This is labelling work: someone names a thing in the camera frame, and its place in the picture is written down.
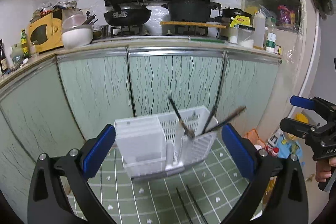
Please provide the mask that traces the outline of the person right hand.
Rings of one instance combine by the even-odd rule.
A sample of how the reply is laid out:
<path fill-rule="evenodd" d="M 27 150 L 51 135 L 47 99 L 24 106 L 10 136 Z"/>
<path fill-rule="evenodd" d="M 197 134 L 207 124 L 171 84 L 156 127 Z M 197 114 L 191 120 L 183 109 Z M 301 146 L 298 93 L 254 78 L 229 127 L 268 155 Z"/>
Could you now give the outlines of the person right hand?
<path fill-rule="evenodd" d="M 317 182 L 326 182 L 331 178 L 331 168 L 336 166 L 336 157 L 322 159 L 316 162 L 315 180 Z"/>

